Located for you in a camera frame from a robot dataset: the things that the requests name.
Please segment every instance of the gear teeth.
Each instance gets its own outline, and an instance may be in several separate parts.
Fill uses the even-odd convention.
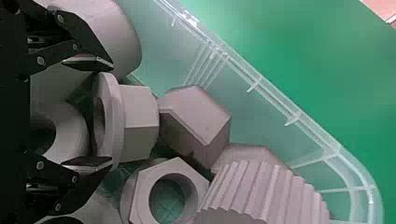
[[[329,224],[327,204],[290,170],[259,161],[223,166],[199,206],[195,224]]]

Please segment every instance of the hole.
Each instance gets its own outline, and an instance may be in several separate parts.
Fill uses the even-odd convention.
[[[11,13],[11,14],[19,14],[20,11],[20,4],[18,4],[15,0],[1,0],[4,6],[4,9]]]
[[[100,148],[105,140],[106,132],[106,119],[105,107],[103,106],[102,99],[97,98],[95,109],[93,110],[93,132],[96,142],[96,147]]]
[[[149,195],[149,209],[161,224],[182,224],[190,220],[198,206],[198,194],[184,175],[165,175]]]
[[[33,115],[30,121],[29,150],[44,155],[53,145],[56,137],[55,124],[41,115]]]

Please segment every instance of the clear plastic container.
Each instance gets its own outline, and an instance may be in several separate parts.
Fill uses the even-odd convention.
[[[232,141],[268,146],[318,190],[333,224],[382,224],[366,168],[177,0],[117,0],[134,22],[143,62],[131,74],[158,96],[199,85],[233,115]]]

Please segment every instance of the green background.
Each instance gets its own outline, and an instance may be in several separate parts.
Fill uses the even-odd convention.
[[[396,31],[359,0],[180,0],[355,155],[396,223]]]

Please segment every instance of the screw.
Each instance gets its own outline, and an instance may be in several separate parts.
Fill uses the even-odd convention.
[[[37,170],[42,170],[42,169],[44,169],[44,162],[43,162],[43,161],[38,162],[37,165],[35,166],[35,168],[36,168]]]
[[[46,60],[43,57],[37,57],[37,63],[40,65],[46,65]]]
[[[60,203],[57,203],[55,206],[55,211],[59,212],[59,211],[61,211],[61,208],[62,208],[62,205]]]
[[[64,17],[63,16],[61,16],[61,15],[58,15],[58,21],[60,22],[60,23],[64,23]]]
[[[78,177],[76,175],[74,175],[72,178],[72,183],[76,184],[77,182],[78,182]]]

